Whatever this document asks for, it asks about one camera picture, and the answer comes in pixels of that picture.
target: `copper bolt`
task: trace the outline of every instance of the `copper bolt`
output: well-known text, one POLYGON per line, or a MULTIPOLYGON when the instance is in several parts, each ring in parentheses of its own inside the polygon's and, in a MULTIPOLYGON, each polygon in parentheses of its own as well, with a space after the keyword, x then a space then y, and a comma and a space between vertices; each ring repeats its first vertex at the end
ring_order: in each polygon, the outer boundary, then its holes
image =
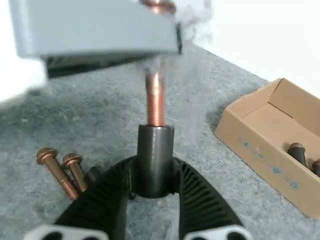
POLYGON ((40 149, 36 154, 36 162, 39 165, 46 165, 57 182, 61 185, 67 196, 72 200, 78 198, 77 190, 71 184, 68 175, 62 170, 56 156, 58 152, 52 148, 45 147, 40 149))
POLYGON ((145 77, 147 95, 147 123, 153 127, 165 126, 165 81, 158 72, 145 77))
POLYGON ((85 174, 80 167, 82 158, 75 153, 69 153, 63 157, 62 167, 69 169, 76 184, 79 186, 81 192, 84 192, 87 188, 87 182, 85 181, 85 174))

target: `copper rod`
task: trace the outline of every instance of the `copper rod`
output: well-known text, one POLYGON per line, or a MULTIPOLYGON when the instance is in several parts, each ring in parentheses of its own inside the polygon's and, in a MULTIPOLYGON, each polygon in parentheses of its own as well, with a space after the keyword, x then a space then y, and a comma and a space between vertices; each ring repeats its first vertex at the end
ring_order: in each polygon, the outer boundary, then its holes
MULTIPOLYGON (((177 9, 170 0, 140 0, 155 14, 169 14, 173 16, 177 9)), ((162 71, 148 73, 145 77, 147 94, 147 124, 153 127, 165 126, 165 81, 162 71)))
POLYGON ((153 127, 165 126, 165 81, 159 72, 145 77, 147 95, 147 124, 153 127))

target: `bolt thread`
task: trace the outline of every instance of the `bolt thread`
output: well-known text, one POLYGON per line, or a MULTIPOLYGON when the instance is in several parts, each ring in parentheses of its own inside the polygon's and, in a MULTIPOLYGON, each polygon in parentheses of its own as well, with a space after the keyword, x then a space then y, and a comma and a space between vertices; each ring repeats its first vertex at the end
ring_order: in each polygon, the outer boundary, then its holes
POLYGON ((77 200, 77 198, 79 197, 78 192, 69 180, 65 180, 65 181, 61 182, 61 186, 62 186, 63 190, 65 191, 65 193, 67 194, 67 196, 72 201, 77 200))

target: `white plastic part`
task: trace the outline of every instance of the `white plastic part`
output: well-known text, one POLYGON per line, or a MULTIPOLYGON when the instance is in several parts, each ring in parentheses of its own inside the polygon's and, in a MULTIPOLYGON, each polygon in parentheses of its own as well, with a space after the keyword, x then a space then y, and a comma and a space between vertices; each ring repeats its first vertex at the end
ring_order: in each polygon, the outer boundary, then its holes
POLYGON ((17 56, 9 0, 0 0, 0 108, 22 102, 31 90, 47 86, 44 61, 17 56))
POLYGON ((49 234, 54 233, 61 234, 61 240, 85 240, 87 238, 96 240, 109 240, 107 234, 105 234, 103 231, 60 225, 38 226, 37 228, 28 232, 24 236, 23 240, 43 240, 46 239, 46 236, 48 236, 49 234))

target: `ribbed grip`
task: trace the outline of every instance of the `ribbed grip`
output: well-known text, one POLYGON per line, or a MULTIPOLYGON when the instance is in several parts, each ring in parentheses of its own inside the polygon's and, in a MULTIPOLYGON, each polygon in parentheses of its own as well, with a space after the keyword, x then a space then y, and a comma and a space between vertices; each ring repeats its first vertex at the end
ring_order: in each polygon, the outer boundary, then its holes
POLYGON ((125 239, 128 158, 99 177, 55 222, 56 225, 101 230, 111 240, 125 239))
POLYGON ((189 164, 175 159, 180 197, 179 239, 188 233, 229 225, 241 221, 221 195, 189 164))

